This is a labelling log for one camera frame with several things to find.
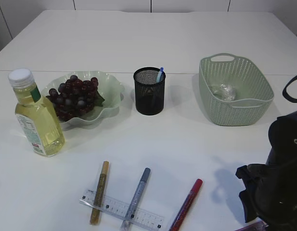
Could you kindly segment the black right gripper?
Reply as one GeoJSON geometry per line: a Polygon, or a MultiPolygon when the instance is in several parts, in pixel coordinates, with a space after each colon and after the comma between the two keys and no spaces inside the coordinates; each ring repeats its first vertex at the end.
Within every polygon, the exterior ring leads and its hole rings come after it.
{"type": "Polygon", "coordinates": [[[250,164],[239,167],[245,223],[263,220],[268,231],[297,231],[297,166],[250,164]]]}

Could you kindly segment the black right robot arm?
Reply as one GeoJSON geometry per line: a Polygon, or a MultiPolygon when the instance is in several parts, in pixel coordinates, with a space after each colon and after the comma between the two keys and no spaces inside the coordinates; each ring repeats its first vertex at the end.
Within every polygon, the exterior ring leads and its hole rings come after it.
{"type": "Polygon", "coordinates": [[[270,126],[271,151],[265,164],[236,171],[244,183],[239,193],[245,222],[260,218],[261,231],[297,231],[297,111],[270,126]]]}

